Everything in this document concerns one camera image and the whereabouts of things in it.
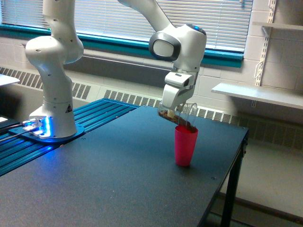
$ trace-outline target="white shelf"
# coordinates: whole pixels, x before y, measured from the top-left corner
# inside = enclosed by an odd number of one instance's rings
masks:
[[[277,28],[277,29],[303,31],[303,26],[300,26],[300,25],[285,25],[285,24],[264,23],[264,22],[252,22],[252,25],[264,26],[264,27],[273,27],[273,28]]]
[[[303,109],[303,93],[241,83],[220,83],[212,92],[265,103]]]
[[[19,81],[20,80],[18,80],[17,78],[13,78],[13,77],[9,77],[9,76],[0,74],[0,86],[18,83]]]

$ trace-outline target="table leg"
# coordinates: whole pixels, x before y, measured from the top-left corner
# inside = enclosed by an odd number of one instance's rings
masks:
[[[229,174],[225,204],[224,204],[222,220],[221,220],[221,227],[229,227],[231,223],[232,208],[236,197],[243,154],[244,154],[244,145],[242,145],[240,154],[238,155],[237,160],[234,163],[231,172]]]

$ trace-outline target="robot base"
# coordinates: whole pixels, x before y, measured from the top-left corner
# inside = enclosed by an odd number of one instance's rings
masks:
[[[30,140],[34,140],[37,143],[48,144],[48,145],[51,145],[51,144],[66,144],[66,143],[82,136],[85,133],[85,131],[84,131],[85,129],[82,125],[76,124],[76,129],[77,129],[76,134],[74,134],[72,136],[69,136],[69,137],[65,137],[65,138],[41,139],[37,136],[34,136],[30,132],[25,133],[23,135],[20,135],[20,137],[27,138],[27,139],[30,139]],[[19,127],[19,128],[9,130],[9,132],[11,132],[13,134],[19,134],[19,133],[23,133],[24,130],[23,130],[23,127]]]

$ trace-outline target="blue aluminum rail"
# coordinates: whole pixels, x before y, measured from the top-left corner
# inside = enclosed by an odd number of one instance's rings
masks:
[[[96,102],[74,110],[76,123],[90,132],[114,119],[138,108],[110,99],[100,99]],[[11,136],[11,133],[0,135],[0,140]],[[43,145],[25,138],[12,138],[0,143],[0,176],[58,148],[59,145]]]

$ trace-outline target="warning label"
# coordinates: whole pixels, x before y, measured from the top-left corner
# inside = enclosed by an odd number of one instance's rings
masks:
[[[68,105],[67,110],[66,110],[66,114],[72,112],[72,108],[71,108],[71,104]]]

